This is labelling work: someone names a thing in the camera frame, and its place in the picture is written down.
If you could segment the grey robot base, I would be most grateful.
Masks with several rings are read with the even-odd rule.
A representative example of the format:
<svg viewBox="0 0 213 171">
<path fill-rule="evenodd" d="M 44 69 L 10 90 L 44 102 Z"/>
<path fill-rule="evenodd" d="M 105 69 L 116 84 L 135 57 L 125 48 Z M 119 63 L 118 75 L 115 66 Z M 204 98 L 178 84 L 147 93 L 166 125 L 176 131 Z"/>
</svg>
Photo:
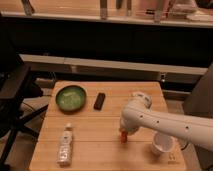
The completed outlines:
<svg viewBox="0 0 213 171">
<path fill-rule="evenodd" d="M 183 103 L 186 115 L 213 119 L 213 63 Z M 202 171 L 213 171 L 213 151 L 195 147 Z"/>
</svg>

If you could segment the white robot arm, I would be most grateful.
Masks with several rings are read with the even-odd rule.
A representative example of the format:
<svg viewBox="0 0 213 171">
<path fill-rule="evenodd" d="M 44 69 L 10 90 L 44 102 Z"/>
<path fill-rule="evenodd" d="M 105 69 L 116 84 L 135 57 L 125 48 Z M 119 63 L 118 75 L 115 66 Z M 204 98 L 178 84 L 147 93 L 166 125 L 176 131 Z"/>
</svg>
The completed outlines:
<svg viewBox="0 0 213 171">
<path fill-rule="evenodd" d="M 159 112 L 151 105 L 149 95 L 133 92 L 122 109 L 120 131 L 131 135 L 146 127 L 213 151 L 213 119 Z"/>
</svg>

